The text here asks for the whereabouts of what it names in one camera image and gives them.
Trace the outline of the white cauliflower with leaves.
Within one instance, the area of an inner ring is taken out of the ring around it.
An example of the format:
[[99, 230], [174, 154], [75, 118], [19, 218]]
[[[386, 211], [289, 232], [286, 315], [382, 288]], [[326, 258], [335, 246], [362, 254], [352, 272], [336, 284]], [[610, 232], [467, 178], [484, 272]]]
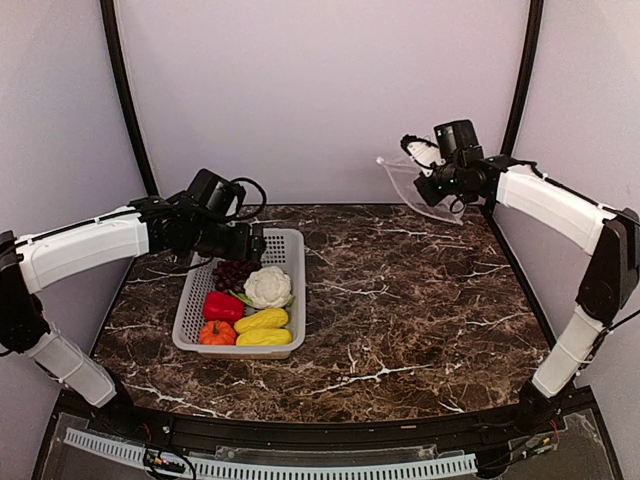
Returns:
[[291, 278], [278, 266], [253, 272], [244, 284], [243, 293], [229, 294], [256, 310], [284, 308], [294, 299]]

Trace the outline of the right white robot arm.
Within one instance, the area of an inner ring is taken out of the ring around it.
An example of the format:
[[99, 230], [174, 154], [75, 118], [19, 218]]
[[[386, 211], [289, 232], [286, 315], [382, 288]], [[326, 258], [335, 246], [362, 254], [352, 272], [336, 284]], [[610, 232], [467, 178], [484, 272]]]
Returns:
[[420, 169], [416, 188], [428, 205], [448, 196], [483, 198], [529, 215], [590, 257], [571, 319], [511, 410], [511, 426], [530, 434], [552, 418], [568, 385], [618, 327], [615, 318], [639, 284], [639, 217], [588, 200], [534, 163], [507, 155], [456, 163], [429, 148], [411, 159]]

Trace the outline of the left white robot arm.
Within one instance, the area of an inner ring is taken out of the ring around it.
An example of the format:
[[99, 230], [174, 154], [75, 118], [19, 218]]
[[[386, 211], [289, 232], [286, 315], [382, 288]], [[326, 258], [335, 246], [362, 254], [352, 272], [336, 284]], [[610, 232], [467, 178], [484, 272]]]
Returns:
[[202, 258], [257, 260], [261, 228], [186, 194], [146, 197], [107, 214], [36, 235], [1, 235], [1, 353], [29, 357], [78, 393], [120, 436], [137, 433], [140, 412], [124, 385], [48, 322], [37, 295], [46, 287], [121, 259], [172, 251]]

